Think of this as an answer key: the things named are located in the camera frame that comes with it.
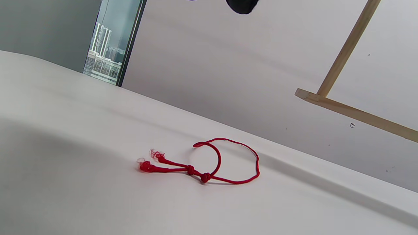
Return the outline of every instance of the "black object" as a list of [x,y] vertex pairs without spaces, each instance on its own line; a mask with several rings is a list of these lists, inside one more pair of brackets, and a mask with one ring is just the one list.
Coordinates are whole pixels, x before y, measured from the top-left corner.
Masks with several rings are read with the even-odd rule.
[[258,0],[227,0],[229,7],[238,14],[249,14]]

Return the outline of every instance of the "skyscraper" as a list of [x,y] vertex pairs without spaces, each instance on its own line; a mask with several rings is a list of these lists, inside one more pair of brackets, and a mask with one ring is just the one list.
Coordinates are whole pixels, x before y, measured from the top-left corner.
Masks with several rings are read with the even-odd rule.
[[111,34],[112,31],[110,29],[97,22],[90,50],[96,52],[99,56],[105,56]]

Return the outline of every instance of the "wooden frame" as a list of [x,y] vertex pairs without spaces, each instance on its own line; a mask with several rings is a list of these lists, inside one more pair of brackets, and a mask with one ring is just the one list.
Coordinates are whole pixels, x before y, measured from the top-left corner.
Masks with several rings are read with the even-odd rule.
[[308,92],[298,88],[296,90],[295,96],[312,104],[324,107],[344,116],[354,118],[360,122],[367,123],[379,129],[388,131],[390,133],[418,143],[418,131],[416,130],[410,129],[408,127],[399,125],[397,123],[391,122],[389,120],[383,119],[381,117],[375,116],[373,114],[361,111],[359,109],[350,107],[348,105],[344,105],[342,103],[327,98],[327,95],[329,94],[332,86],[334,85],[342,69],[347,63],[348,58],[350,57],[351,53],[356,47],[364,30],[369,24],[370,19],[375,13],[380,1],[381,0],[367,1],[362,13],[360,14],[356,24],[354,25],[354,28],[352,29],[350,35],[345,41],[345,44],[341,48],[340,53],[338,54],[337,58],[332,64],[332,67],[326,75],[324,81],[322,82],[318,92],[314,94],[312,92]]

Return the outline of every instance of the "building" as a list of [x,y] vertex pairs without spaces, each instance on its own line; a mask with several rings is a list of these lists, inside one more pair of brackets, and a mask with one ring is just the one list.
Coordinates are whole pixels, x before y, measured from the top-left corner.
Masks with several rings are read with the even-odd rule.
[[95,62],[96,62],[96,53],[94,51],[89,50],[89,53],[87,54],[86,63],[84,65],[83,74],[90,76],[92,74],[92,70],[93,70]]
[[110,29],[100,23],[96,23],[90,50],[96,52],[99,56],[105,56],[111,35],[112,31]]
[[96,55],[90,76],[105,82],[116,84],[122,63]]
[[106,53],[106,58],[109,58],[117,63],[122,63],[125,56],[125,51],[120,48],[109,48]]

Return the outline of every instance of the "sky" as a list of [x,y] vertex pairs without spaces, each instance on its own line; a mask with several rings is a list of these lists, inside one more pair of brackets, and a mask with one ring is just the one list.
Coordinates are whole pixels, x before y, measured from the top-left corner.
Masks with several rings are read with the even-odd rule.
[[112,30],[109,47],[120,47],[122,50],[126,49],[140,1],[141,0],[102,1],[97,21],[99,23],[103,22],[104,26]]

